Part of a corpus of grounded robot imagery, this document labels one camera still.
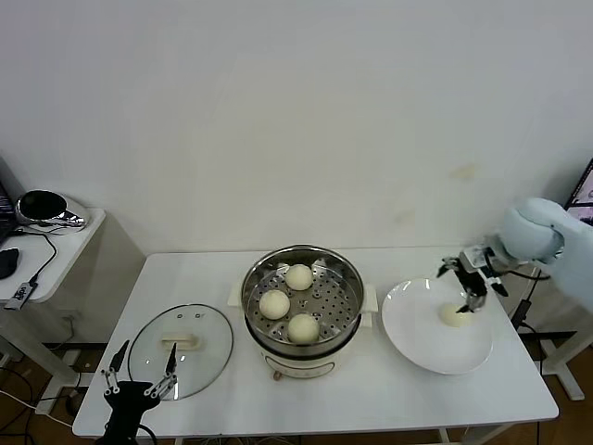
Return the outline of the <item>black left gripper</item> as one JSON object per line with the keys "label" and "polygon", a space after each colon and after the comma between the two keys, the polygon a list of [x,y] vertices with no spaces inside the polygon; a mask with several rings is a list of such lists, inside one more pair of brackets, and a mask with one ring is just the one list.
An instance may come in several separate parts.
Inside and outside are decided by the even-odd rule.
{"label": "black left gripper", "polygon": [[170,355],[161,379],[151,386],[148,382],[123,381],[119,383],[118,373],[126,356],[130,340],[126,340],[112,357],[108,367],[101,370],[105,380],[104,394],[111,414],[102,436],[103,444],[136,444],[145,412],[156,408],[160,398],[174,389],[178,377],[177,343],[173,342]]}

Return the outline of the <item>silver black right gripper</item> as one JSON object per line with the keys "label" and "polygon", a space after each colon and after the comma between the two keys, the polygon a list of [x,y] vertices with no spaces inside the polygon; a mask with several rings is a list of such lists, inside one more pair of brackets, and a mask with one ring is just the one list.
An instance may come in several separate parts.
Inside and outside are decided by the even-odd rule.
{"label": "silver black right gripper", "polygon": [[489,248],[469,247],[460,252],[459,257],[445,257],[438,268],[436,277],[445,273],[457,273],[458,279],[465,289],[465,303],[456,313],[474,313],[483,308],[486,295],[493,290],[499,296],[507,297],[508,291],[503,285],[501,273],[494,270],[488,262]]}

